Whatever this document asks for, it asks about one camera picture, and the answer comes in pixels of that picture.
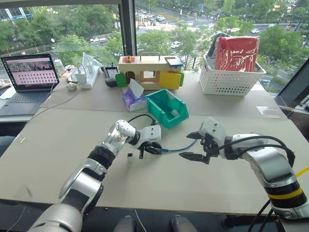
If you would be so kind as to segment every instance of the white table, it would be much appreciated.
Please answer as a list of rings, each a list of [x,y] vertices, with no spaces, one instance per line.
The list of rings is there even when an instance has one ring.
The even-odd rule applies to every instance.
[[[80,161],[118,119],[134,113],[50,109],[35,117],[0,158],[0,199],[20,200],[27,187],[32,199],[54,203],[59,190]],[[162,129],[164,148],[181,148],[192,142],[186,134],[198,130],[205,116],[190,116],[176,127]],[[296,154],[294,170],[309,165],[309,144],[287,119],[214,117],[227,134],[255,132],[283,140]],[[148,118],[134,121],[137,127]],[[203,153],[196,143],[190,151]],[[128,163],[126,155],[135,160]],[[125,145],[103,180],[104,191],[97,206],[184,210],[231,214],[256,214],[267,195],[244,160],[212,158],[209,165],[188,161],[177,153],[145,154]],[[299,177],[305,193],[309,183]]]
[[[66,82],[61,82],[55,91],[65,85]],[[190,115],[286,118],[273,98],[258,82],[244,97],[205,95],[201,90],[199,74],[186,73],[183,86],[171,92],[186,103]],[[120,88],[105,85],[105,77],[101,73],[93,89],[83,89],[74,99],[56,108],[127,112],[120,93]],[[42,107],[53,107],[69,99],[73,94],[75,93],[67,89],[59,90],[53,93]],[[257,107],[264,107],[267,110],[261,113]]]

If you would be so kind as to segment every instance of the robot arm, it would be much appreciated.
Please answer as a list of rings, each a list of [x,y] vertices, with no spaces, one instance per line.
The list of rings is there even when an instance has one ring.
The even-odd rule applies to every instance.
[[[64,183],[59,193],[60,201],[45,210],[29,231],[81,231],[83,216],[95,207],[103,192],[102,180],[123,145],[128,143],[140,151],[145,149],[159,154],[161,146],[156,141],[160,139],[159,125],[138,130],[128,122],[118,120]]]
[[[206,156],[192,152],[182,152],[180,156],[205,164],[209,164],[211,157],[219,155],[227,160],[244,159],[251,165],[277,215],[285,219],[309,218],[309,202],[291,165],[277,149],[267,147],[268,139],[260,138],[258,134],[227,136],[224,127],[211,117],[204,120],[199,131],[187,137],[201,139]],[[289,149],[287,154],[293,163],[294,155]]]

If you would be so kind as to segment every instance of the teal plastic bin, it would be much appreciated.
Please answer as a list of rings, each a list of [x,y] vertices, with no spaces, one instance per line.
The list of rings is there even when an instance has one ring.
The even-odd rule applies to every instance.
[[[148,94],[147,108],[159,123],[171,128],[189,117],[187,106],[167,89]]]

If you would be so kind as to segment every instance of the power strip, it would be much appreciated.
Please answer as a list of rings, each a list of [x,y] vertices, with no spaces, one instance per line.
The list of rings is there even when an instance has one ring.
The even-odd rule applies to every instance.
[[[95,82],[97,80],[98,73],[101,67],[94,65],[92,66],[92,68],[93,68],[93,73],[89,73],[88,69],[86,70],[87,82],[83,88],[93,88],[93,86],[95,85]]]

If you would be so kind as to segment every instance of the yellow stripe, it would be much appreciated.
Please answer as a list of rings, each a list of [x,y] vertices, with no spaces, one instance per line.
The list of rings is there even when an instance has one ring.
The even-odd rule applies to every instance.
[[[284,200],[284,199],[289,199],[292,197],[296,197],[298,195],[300,195],[303,192],[303,190],[301,188],[299,188],[298,190],[288,193],[288,194],[283,194],[283,195],[271,195],[268,194],[268,196],[272,199],[277,199],[277,200]]]
[[[307,171],[309,171],[309,167],[304,168],[303,170],[301,170],[300,172],[298,172],[298,173],[296,174],[296,177],[299,177],[300,175],[304,174],[304,173],[307,172]]]

